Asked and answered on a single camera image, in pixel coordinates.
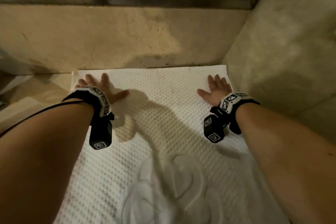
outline black cable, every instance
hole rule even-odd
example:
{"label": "black cable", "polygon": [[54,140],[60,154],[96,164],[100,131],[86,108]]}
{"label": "black cable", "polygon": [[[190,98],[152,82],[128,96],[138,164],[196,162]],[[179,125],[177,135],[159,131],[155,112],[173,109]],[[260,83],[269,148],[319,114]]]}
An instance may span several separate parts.
{"label": "black cable", "polygon": [[45,112],[45,111],[50,110],[50,109],[53,109],[53,108],[55,108],[55,107],[59,107],[59,106],[63,106],[63,105],[79,104],[79,103],[86,103],[86,102],[85,102],[85,101],[80,101],[80,100],[72,101],[72,102],[63,102],[63,103],[59,103],[59,104],[52,105],[52,106],[49,106],[49,107],[47,107],[47,108],[44,108],[43,110],[38,111],[38,112],[32,114],[31,116],[29,116],[29,117],[27,117],[27,118],[21,120],[20,122],[14,124],[14,125],[11,126],[10,128],[7,128],[4,132],[0,133],[0,139],[1,139],[1,137],[2,137],[4,134],[6,134],[7,132],[9,132],[9,131],[12,130],[13,128],[15,128],[17,125],[21,124],[22,122],[24,122],[25,120],[28,120],[28,119],[31,118],[31,117],[34,117],[35,115],[38,115],[38,114],[40,114],[40,113],[42,113],[42,112]]}

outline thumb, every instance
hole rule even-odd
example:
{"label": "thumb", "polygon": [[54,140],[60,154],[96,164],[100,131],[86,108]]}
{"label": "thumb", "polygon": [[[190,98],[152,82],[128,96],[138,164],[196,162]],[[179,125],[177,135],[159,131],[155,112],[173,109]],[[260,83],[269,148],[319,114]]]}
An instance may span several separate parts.
{"label": "thumb", "polygon": [[206,92],[205,90],[198,89],[197,93],[199,94],[199,96],[201,98],[203,98],[205,101],[207,101],[208,103],[210,103],[211,94],[209,92]]}
{"label": "thumb", "polygon": [[128,90],[123,90],[123,91],[120,91],[120,92],[118,92],[116,94],[113,94],[112,103],[111,104],[113,104],[113,103],[115,103],[115,102],[117,102],[119,100],[122,100],[122,99],[126,98],[128,94],[129,94]]}

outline forearm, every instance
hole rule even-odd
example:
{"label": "forearm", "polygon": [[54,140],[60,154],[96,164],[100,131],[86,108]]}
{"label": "forearm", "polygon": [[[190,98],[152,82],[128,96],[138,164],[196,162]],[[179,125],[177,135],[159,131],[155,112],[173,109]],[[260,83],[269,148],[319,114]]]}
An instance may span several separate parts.
{"label": "forearm", "polygon": [[271,190],[296,223],[336,222],[336,150],[301,124],[256,104],[236,119]]}
{"label": "forearm", "polygon": [[53,221],[93,112],[86,103],[56,107],[0,139],[0,219]]}

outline hand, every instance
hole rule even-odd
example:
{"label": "hand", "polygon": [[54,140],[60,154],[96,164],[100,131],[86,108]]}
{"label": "hand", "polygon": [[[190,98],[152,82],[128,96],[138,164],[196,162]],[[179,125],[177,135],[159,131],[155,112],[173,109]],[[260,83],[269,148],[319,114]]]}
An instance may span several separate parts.
{"label": "hand", "polygon": [[109,89],[110,79],[109,79],[109,76],[107,75],[107,73],[103,73],[101,75],[100,82],[98,82],[98,83],[95,82],[95,79],[93,78],[93,76],[91,74],[86,74],[85,79],[86,80],[79,79],[78,80],[78,85],[76,85],[75,88],[77,89],[77,88],[80,88],[80,87],[83,87],[83,86],[86,86],[86,85],[98,87],[102,91],[104,91],[104,93],[107,96],[110,104],[114,104],[115,102],[124,99],[129,94],[128,90],[123,90],[121,92],[113,94],[111,92],[111,90]]}
{"label": "hand", "polygon": [[217,106],[221,102],[222,98],[232,92],[231,85],[226,82],[225,78],[221,79],[218,74],[216,74],[215,79],[209,75],[208,84],[211,93],[201,89],[198,89],[197,93],[212,106]]}

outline dotted texture pattern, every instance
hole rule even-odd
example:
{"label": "dotted texture pattern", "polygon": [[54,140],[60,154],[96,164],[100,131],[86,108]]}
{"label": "dotted texture pattern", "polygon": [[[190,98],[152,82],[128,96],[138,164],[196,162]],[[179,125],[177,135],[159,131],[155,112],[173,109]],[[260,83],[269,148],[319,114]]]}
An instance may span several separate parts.
{"label": "dotted texture pattern", "polygon": [[93,150],[89,130],[55,223],[119,223],[118,203],[141,162],[150,156],[160,162],[178,153],[200,162],[220,192],[225,223],[289,223],[255,168],[243,138],[230,133],[214,145],[203,136],[203,119],[211,106],[196,89],[208,90],[208,74],[219,74],[229,82],[225,65],[82,70],[73,72],[71,90],[86,73],[100,79],[103,72],[113,83],[112,91],[129,89],[130,95],[112,106],[115,121],[110,147]]}

